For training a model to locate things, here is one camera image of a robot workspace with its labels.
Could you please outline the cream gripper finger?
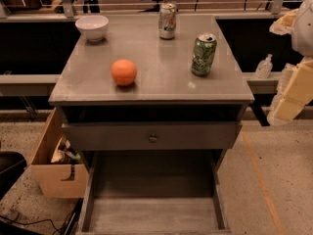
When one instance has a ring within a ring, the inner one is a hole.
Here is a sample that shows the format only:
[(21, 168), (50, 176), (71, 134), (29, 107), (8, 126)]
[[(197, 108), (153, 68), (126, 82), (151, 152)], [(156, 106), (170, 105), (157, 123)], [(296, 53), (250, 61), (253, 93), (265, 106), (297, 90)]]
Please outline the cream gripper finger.
[(296, 66), (286, 64), (281, 72), (267, 120), (271, 125), (291, 122), (313, 100), (313, 60)]
[(297, 9), (287, 12), (271, 24), (269, 31), (278, 35), (291, 34), (292, 24), (297, 12)]

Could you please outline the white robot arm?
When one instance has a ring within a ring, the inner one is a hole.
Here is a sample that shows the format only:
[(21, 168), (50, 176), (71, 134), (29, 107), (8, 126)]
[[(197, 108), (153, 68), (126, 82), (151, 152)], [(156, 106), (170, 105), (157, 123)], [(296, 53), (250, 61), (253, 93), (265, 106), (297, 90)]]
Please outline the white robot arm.
[(271, 125), (289, 123), (313, 100), (313, 0), (276, 20), (270, 31), (291, 36), (291, 48), (303, 56), (295, 66), (281, 72), (267, 120)]

